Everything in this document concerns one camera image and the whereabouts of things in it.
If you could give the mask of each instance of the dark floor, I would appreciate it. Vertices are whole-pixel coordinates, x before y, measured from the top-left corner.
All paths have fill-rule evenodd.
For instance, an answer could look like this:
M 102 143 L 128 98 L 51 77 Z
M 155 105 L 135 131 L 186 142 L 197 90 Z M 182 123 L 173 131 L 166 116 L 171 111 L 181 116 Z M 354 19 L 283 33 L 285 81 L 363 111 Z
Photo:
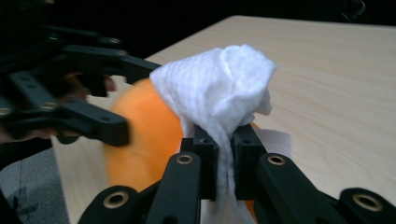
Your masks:
M 358 10 L 345 5 L 354 0 L 56 0 L 47 12 L 52 25 L 117 37 L 131 55 L 146 58 L 232 15 L 396 25 L 394 1 L 363 1 L 366 10 L 354 21 L 341 16 Z

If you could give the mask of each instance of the light wooden tabletop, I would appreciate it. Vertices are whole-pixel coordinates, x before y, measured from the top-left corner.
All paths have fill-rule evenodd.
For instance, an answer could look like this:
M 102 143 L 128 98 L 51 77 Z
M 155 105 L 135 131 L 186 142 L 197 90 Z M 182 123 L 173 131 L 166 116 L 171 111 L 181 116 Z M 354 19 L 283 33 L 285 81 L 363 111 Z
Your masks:
M 244 43 L 278 65 L 269 87 L 272 114 L 255 122 L 290 134 L 291 158 L 313 184 L 334 198 L 360 187 L 396 204 L 396 29 L 234 16 L 148 60 L 165 64 Z M 131 88 L 116 80 L 119 92 L 90 102 L 109 108 Z M 108 187 L 102 144 L 53 144 L 70 223 L 77 223 Z

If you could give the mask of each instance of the white cloth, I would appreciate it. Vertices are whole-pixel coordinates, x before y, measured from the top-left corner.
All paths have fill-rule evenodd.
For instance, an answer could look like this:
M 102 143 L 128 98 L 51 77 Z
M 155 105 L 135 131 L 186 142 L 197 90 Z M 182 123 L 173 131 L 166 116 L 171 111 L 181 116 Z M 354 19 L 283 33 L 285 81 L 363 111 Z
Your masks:
M 271 112 L 268 84 L 276 64 L 252 46 L 211 49 L 171 62 L 150 74 L 157 92 L 180 116 L 184 137 L 194 124 L 219 145 L 217 199 L 202 203 L 201 223 L 255 223 L 245 204 L 234 195 L 230 140 L 254 112 Z

